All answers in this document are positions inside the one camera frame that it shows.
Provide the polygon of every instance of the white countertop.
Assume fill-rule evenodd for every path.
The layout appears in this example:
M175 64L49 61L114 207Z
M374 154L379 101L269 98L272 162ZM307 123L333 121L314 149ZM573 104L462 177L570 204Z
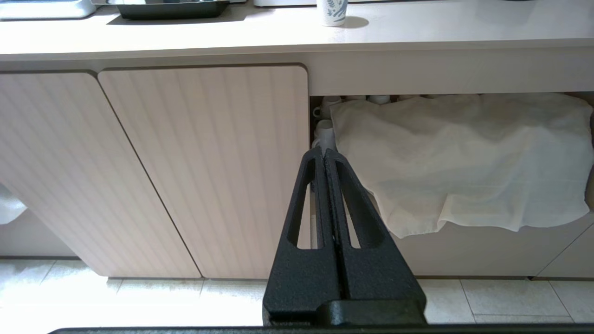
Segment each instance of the white countertop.
M231 5L219 18L0 22L0 61L246 53L594 46L592 0L437 0L349 4L343 27L315 7Z

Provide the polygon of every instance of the floor tile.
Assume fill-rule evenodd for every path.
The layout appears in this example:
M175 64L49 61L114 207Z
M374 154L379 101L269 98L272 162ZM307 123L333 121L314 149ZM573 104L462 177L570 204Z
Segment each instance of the floor tile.
M468 301L457 279L421 279L427 297L425 318L428 323L473 323Z
M0 307L28 295L48 274L55 260L0 260Z
M475 315L476 323L572 323L571 317L560 316L482 316Z
M97 275L79 260L58 260L39 285L37 305L112 304L122 280Z
M124 279L118 304L196 305L204 280Z
M569 316L547 281L463 279L474 314Z
M575 322L594 323L594 282L551 281Z
M262 326L265 290L266 281L205 281L200 326Z

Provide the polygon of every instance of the striped cabinet door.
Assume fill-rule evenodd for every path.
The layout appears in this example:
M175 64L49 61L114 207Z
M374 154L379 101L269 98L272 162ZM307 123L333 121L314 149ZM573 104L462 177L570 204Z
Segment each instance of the striped cabinet door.
M267 278L309 145L305 69L118 70L99 82L201 273Z
M0 182L100 275L200 277L89 74L0 74Z

